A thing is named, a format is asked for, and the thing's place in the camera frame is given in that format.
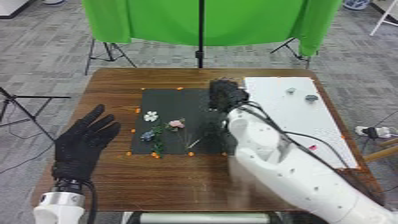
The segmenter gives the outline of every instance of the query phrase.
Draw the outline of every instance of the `green backdrop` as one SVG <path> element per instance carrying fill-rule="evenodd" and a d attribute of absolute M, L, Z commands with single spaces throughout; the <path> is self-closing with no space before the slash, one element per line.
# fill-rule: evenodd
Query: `green backdrop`
<path fill-rule="evenodd" d="M 206 0 L 204 45 L 300 40 L 300 54 L 320 48 L 341 0 Z M 197 45 L 199 0 L 83 0 L 94 38 Z"/>

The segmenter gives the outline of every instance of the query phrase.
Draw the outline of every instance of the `light stand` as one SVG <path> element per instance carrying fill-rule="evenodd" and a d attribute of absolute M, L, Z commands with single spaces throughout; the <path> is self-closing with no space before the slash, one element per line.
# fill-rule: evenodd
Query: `light stand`
<path fill-rule="evenodd" d="M 37 118 L 37 116 L 39 116 L 39 114 L 41 114 L 41 112 L 44 110 L 44 107 L 46 107 L 52 99 L 69 99 L 71 97 L 68 97 L 68 96 L 16 96 L 16 95 L 11 95 L 7 93 L 7 91 L 5 91 L 5 89 L 2 87 L 0 87 L 0 94 L 5 97 L 5 99 L 4 99 L 4 107 L 2 107 L 2 112 L 0 112 L 0 128 L 11 126 L 14 124 L 20 124 L 20 123 L 23 123 L 27 121 L 32 121 L 34 124 L 36 124 L 36 126 L 37 126 L 37 128 L 41 129 L 44 135 L 48 136 L 48 138 L 52 139 L 52 141 L 55 141 L 55 139 L 53 139 L 48 131 L 44 130 L 41 124 L 36 121 L 36 118 Z M 21 106 L 20 102 L 16 101 L 16 99 L 46 99 L 46 102 L 44 102 L 44 104 L 43 104 L 43 106 L 41 106 L 41 108 L 39 108 L 39 110 L 37 110 L 37 112 L 34 114 L 27 111 L 27 109 Z M 25 119 L 21 119 L 21 120 L 7 123 L 7 124 L 2 124 L 9 103 L 14 104 L 14 106 L 18 107 L 18 109 L 21 110 L 21 112 L 25 113 L 25 115 L 27 115 L 28 118 L 25 118 Z"/>
<path fill-rule="evenodd" d="M 195 51 L 197 68 L 203 68 L 204 60 L 204 0 L 199 0 L 199 50 Z"/>
<path fill-rule="evenodd" d="M 117 61 L 119 58 L 126 58 L 131 66 L 137 68 L 137 65 L 133 64 L 133 61 L 124 53 L 124 51 L 121 50 L 121 47 L 115 43 L 105 43 L 103 42 L 103 47 L 105 47 L 105 51 L 107 51 L 107 56 L 108 58 L 99 58 L 99 57 L 92 57 L 92 52 L 94 52 L 94 45 L 96 45 L 96 39 L 92 38 L 91 40 L 91 50 L 89 50 L 89 59 L 87 59 L 87 64 L 85 64 L 85 72 L 83 74 L 87 75 L 89 74 L 89 68 L 91 68 L 91 61 L 92 60 L 103 60 L 107 62 L 114 62 Z M 119 57 L 114 57 L 114 49 L 119 51 L 121 53 L 121 56 Z"/>
<path fill-rule="evenodd" d="M 298 55 L 298 54 L 295 53 L 291 47 L 290 47 L 290 43 L 291 43 L 291 41 L 293 41 L 295 39 L 297 39 L 297 38 L 290 38 L 290 40 L 288 40 L 288 41 L 284 42 L 284 44 L 275 48 L 275 50 L 270 52 L 270 54 L 274 54 L 274 53 L 281 50 L 281 48 L 286 47 L 286 48 L 290 49 L 291 53 L 293 53 L 295 58 L 297 58 L 300 61 L 306 61 L 306 62 L 307 62 L 307 64 L 306 64 L 306 69 L 309 69 L 311 57 L 306 58 L 302 55 Z"/>

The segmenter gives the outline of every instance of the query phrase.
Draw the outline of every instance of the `black cable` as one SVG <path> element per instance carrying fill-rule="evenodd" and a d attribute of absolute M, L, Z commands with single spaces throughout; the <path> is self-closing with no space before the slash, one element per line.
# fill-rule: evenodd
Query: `black cable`
<path fill-rule="evenodd" d="M 89 213 L 87 224 L 94 224 L 96 212 L 98 212 L 96 185 L 94 185 L 94 183 L 91 181 L 82 182 L 82 184 L 87 186 L 87 188 L 91 190 L 91 213 Z"/>
<path fill-rule="evenodd" d="M 382 193 L 393 191 L 394 189 L 398 189 L 398 186 L 394 186 L 389 190 L 382 191 Z"/>
<path fill-rule="evenodd" d="M 298 147 L 298 149 L 302 150 L 302 152 L 307 153 L 307 155 L 320 161 L 320 163 L 329 167 L 329 169 L 334 171 L 334 173 L 339 175 L 339 177 L 341 177 L 343 179 L 346 179 L 345 176 L 339 174 L 338 170 L 332 168 L 332 166 L 330 166 L 329 163 L 325 162 L 325 160 L 314 155 L 314 153 L 309 151 L 309 149 L 307 149 L 307 148 L 300 145 L 300 143 L 290 138 L 290 136 L 288 136 L 288 134 L 286 134 L 286 131 L 282 131 L 281 127 L 277 126 L 277 124 L 275 124 L 275 122 L 274 122 L 274 120 L 272 120 L 272 118 L 270 118 L 267 112 L 263 111 L 263 108 L 261 108 L 259 106 L 254 106 L 254 107 L 256 107 L 256 108 L 259 109 L 259 111 L 263 112 L 267 118 L 265 118 L 265 117 L 263 117 L 252 110 L 249 110 L 245 107 L 238 107 L 238 109 L 243 110 L 249 114 L 252 114 L 252 115 L 258 117 L 258 119 L 259 119 L 259 120 L 261 120 L 261 121 L 263 121 L 263 122 L 275 128 L 277 132 L 281 133 L 281 135 L 284 136 L 284 138 L 291 141 L 291 143 L 297 145 L 297 147 Z M 300 136 L 304 136 L 304 137 L 309 137 L 309 138 L 313 138 L 314 140 L 318 140 L 322 143 L 325 143 L 327 147 L 330 148 L 330 150 L 332 150 L 334 153 L 338 154 L 336 149 L 332 148 L 330 144 L 329 144 L 322 139 L 318 139 L 318 138 L 313 137 L 311 135 L 306 135 L 306 134 L 300 134 L 300 133 L 295 133 L 295 132 L 290 132 L 290 133 L 293 133 L 293 134 L 297 134 L 297 135 L 300 135 Z M 364 186 L 362 181 L 357 179 L 357 176 L 355 176 L 355 174 L 354 174 L 354 172 L 352 172 L 352 169 L 350 169 L 350 167 L 348 167 L 348 165 L 346 165 L 346 162 L 345 162 L 345 160 L 343 160 L 343 158 L 341 158 L 339 155 L 338 155 L 338 158 L 339 158 L 339 160 L 341 160 L 343 165 L 346 166 L 348 175 L 352 176 L 352 179 L 354 179 L 354 181 L 357 182 L 357 184 L 362 186 L 362 189 L 364 189 L 364 191 L 366 191 L 366 193 L 368 193 L 368 196 L 373 198 L 375 201 L 378 201 L 378 200 L 377 200 L 377 197 L 375 197 L 375 195 L 373 195 L 373 192 L 370 191 L 368 187 Z"/>
<path fill-rule="evenodd" d="M 394 116 L 394 114 L 398 113 L 398 110 L 394 111 L 394 113 L 389 114 L 389 116 L 380 120 L 380 122 L 377 123 L 377 125 L 373 125 L 373 127 L 377 127 L 384 121 Z"/>
<path fill-rule="evenodd" d="M 362 149 L 361 149 L 361 154 L 364 154 L 364 149 L 366 149 L 366 145 L 368 145 L 370 139 L 371 138 L 368 138 L 366 141 L 364 141 L 364 145 L 362 145 Z"/>
<path fill-rule="evenodd" d="M 11 114 L 9 114 L 9 116 L 7 116 L 7 122 L 9 122 L 9 123 L 11 123 L 11 117 L 12 117 L 14 112 L 16 112 L 16 105 L 12 104 L 12 106 L 14 106 L 14 108 L 12 108 Z M 9 125 L 9 134 L 11 134 L 16 138 L 20 138 L 20 139 L 23 139 L 23 140 L 34 138 L 36 136 L 39 136 L 39 135 L 43 134 L 43 132 L 41 132 L 41 133 L 30 135 L 28 137 L 23 137 L 23 136 L 20 136 L 20 135 L 12 132 L 12 130 L 11 130 L 11 126 L 12 126 L 12 125 Z"/>
<path fill-rule="evenodd" d="M 311 136 L 311 135 L 295 133 L 295 132 L 291 132 L 291 131 L 284 131 L 284 133 L 286 133 L 286 134 L 291 134 L 291 135 L 298 135 L 298 136 L 307 137 L 307 138 L 314 139 L 316 141 L 320 141 L 320 142 L 327 145 L 329 149 L 332 150 L 332 153 L 334 153 L 334 155 L 338 156 L 339 161 L 341 161 L 341 163 L 343 163 L 346 169 L 350 169 L 350 166 L 348 166 L 348 164 L 346 164 L 346 162 L 345 162 L 345 159 L 343 159 L 343 157 L 341 157 L 341 155 L 339 155 L 339 153 L 338 153 L 338 150 L 334 149 L 334 147 L 330 146 L 330 144 L 329 144 L 320 138 L 316 138 L 316 137 Z"/>
<path fill-rule="evenodd" d="M 34 156 L 34 158 L 30 158 L 28 160 L 25 160 L 18 165 L 14 165 L 12 167 L 9 167 L 5 170 L 0 171 L 0 174 L 4 174 L 9 170 L 12 170 L 14 168 L 18 168 L 27 162 L 30 162 L 32 160 L 36 160 L 41 155 L 48 152 L 48 150 L 52 149 L 53 143 L 48 146 L 48 148 L 43 150 L 43 152 Z"/>

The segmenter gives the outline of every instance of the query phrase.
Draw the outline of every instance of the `finger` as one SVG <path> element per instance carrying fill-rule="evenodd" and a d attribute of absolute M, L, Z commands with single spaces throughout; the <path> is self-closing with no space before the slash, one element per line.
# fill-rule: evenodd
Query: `finger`
<path fill-rule="evenodd" d="M 103 130 L 94 134 L 91 143 L 98 146 L 107 146 L 121 132 L 121 123 L 115 122 Z"/>
<path fill-rule="evenodd" d="M 94 110 L 91 111 L 91 113 L 85 115 L 85 117 L 76 120 L 69 130 L 66 131 L 68 135 L 76 135 L 85 132 L 85 128 L 87 128 L 89 124 L 92 123 L 92 121 L 101 116 L 103 111 L 105 111 L 105 106 L 99 104 L 96 106 Z"/>
<path fill-rule="evenodd" d="M 82 118 L 82 123 L 89 126 L 91 123 L 94 122 L 94 120 L 98 119 L 98 117 L 101 116 L 105 111 L 105 106 L 103 104 L 99 104 L 96 106 L 96 108 L 92 109 L 92 111 L 89 112 L 89 114 L 85 115 L 85 117 Z"/>
<path fill-rule="evenodd" d="M 89 126 L 87 134 L 94 134 L 105 126 L 110 124 L 110 122 L 115 120 L 114 114 L 108 114 L 107 117 L 96 123 Z"/>

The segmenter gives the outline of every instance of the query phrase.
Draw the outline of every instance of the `gray carpet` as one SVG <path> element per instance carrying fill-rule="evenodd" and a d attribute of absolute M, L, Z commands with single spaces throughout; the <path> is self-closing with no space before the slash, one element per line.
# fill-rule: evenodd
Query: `gray carpet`
<path fill-rule="evenodd" d="M 339 10 L 330 33 L 314 57 L 311 69 L 318 74 L 338 111 L 350 129 L 375 125 L 398 110 L 398 28 L 384 25 L 370 37 L 380 14 L 368 8 L 362 12 Z M 78 0 L 60 7 L 32 4 L 12 20 L 0 20 L 0 86 L 23 95 L 68 95 L 73 100 L 55 100 L 43 112 L 39 123 L 52 134 L 60 133 L 85 89 L 89 77 L 82 76 L 89 50 L 91 32 Z M 277 44 L 206 48 L 206 67 L 304 68 L 286 49 L 274 55 Z M 123 49 L 139 67 L 194 67 L 194 51 L 188 46 L 135 40 Z M 94 61 L 99 67 L 128 67 Z M 36 110 L 41 100 L 21 101 Z M 7 110 L 14 120 L 21 114 Z M 398 127 L 398 115 L 384 126 Z M 44 135 L 20 139 L 39 130 L 32 124 L 0 129 L 0 170 L 20 163 L 46 149 Z M 370 142 L 364 154 L 377 151 Z M 46 165 L 50 152 L 18 169 L 0 174 L 0 224 L 34 223 L 30 195 Z M 370 163 L 384 189 L 398 185 L 398 155 Z M 386 192 L 389 207 L 398 208 L 398 189 Z M 119 214 L 101 214 L 98 223 L 117 223 Z"/>

